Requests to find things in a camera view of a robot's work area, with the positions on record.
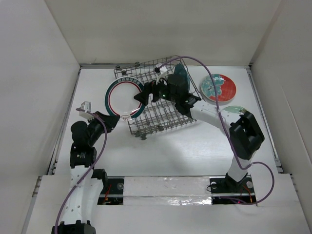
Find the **white plate with green rim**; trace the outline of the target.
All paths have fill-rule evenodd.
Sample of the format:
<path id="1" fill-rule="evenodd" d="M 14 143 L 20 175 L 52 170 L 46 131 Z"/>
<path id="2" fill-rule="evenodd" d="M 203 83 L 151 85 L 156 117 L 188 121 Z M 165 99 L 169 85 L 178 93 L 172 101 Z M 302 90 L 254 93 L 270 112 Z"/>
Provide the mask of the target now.
<path id="1" fill-rule="evenodd" d="M 125 76 L 117 78 L 108 87 L 104 104 L 111 116 L 120 116 L 125 121 L 139 117 L 145 110 L 145 105 L 134 99 L 144 88 L 141 81 Z"/>

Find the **dark teal scalloped plate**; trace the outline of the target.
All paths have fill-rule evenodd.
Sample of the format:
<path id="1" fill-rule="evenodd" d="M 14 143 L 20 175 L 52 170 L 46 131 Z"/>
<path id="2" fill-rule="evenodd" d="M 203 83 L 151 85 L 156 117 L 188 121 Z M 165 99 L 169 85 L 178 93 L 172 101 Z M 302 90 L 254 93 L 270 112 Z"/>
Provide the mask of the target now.
<path id="1" fill-rule="evenodd" d="M 190 90 L 190 76 L 185 69 L 184 65 L 182 63 L 176 64 L 174 67 L 174 75 L 179 75 L 183 77 L 187 84 L 188 84 L 188 91 Z"/>

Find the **red and teal floral plate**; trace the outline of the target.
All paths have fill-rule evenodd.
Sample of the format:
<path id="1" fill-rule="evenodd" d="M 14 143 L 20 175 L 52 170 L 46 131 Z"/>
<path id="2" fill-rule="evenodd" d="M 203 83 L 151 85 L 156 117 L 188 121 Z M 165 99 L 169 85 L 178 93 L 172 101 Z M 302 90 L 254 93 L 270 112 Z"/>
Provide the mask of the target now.
<path id="1" fill-rule="evenodd" d="M 214 84 L 216 87 L 216 93 L 218 95 L 219 102 L 228 102 L 232 100 L 236 95 L 236 85 L 227 76 L 222 74 L 212 74 Z M 208 75 L 203 79 L 200 84 L 202 94 L 211 101 L 216 101 L 214 85 L 210 76 Z"/>

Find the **light green floral plate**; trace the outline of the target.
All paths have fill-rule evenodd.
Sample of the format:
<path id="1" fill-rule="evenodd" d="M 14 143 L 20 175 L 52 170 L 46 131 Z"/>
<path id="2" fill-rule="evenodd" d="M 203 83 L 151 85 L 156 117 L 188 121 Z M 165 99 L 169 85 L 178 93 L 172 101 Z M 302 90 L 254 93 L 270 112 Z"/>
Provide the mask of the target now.
<path id="1" fill-rule="evenodd" d="M 233 114 L 243 115 L 246 113 L 247 110 L 241 106 L 233 105 L 233 106 L 225 107 L 223 111 L 233 113 Z"/>

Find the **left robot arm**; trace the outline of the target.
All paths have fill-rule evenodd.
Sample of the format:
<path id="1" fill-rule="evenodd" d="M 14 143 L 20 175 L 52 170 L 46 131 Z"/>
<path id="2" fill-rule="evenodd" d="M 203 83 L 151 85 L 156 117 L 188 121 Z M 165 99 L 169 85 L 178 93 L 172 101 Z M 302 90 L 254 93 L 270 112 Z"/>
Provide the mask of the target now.
<path id="1" fill-rule="evenodd" d="M 91 113 L 81 108 L 77 111 L 84 114 L 87 121 L 77 121 L 71 126 L 70 189 L 52 227 L 53 234 L 96 233 L 91 224 L 94 209 L 99 195 L 109 186 L 106 171 L 95 168 L 105 147 L 97 151 L 94 145 L 101 135 L 107 136 L 114 130 L 120 116 Z"/>

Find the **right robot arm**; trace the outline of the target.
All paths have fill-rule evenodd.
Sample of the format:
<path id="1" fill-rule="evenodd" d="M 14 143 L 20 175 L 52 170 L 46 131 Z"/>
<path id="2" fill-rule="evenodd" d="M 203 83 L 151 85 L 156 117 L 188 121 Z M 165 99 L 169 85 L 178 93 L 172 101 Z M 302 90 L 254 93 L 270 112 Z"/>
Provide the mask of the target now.
<path id="1" fill-rule="evenodd" d="M 234 153 L 231 166 L 225 175 L 225 186 L 231 192 L 236 192 L 243 186 L 248 174 L 251 159 L 264 141 L 264 135 L 254 115 L 248 111 L 237 114 L 223 112 L 217 106 L 189 92 L 189 83 L 181 75 L 169 75 L 144 84 L 143 90 L 134 99 L 143 105 L 159 99 L 171 101 L 176 110 L 191 119 L 201 120 L 223 131 Z"/>

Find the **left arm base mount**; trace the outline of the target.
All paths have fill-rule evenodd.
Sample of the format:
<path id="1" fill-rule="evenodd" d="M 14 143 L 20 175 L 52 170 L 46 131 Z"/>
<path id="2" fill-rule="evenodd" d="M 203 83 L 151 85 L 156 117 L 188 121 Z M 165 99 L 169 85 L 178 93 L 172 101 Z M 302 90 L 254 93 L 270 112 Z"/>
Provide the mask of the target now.
<path id="1" fill-rule="evenodd" d="M 104 186 L 98 198 L 98 205 L 122 205 L 124 177 L 108 177 L 108 185 Z"/>

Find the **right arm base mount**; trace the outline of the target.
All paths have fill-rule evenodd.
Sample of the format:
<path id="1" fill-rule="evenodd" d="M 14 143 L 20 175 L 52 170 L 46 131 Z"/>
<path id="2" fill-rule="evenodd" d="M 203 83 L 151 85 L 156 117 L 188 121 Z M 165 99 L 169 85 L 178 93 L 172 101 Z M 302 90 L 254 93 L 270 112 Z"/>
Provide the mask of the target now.
<path id="1" fill-rule="evenodd" d="M 212 204 L 250 204 L 256 202 L 254 185 L 250 176 L 246 177 L 238 187 L 228 187 L 224 177 L 210 178 L 206 191 L 211 193 Z"/>

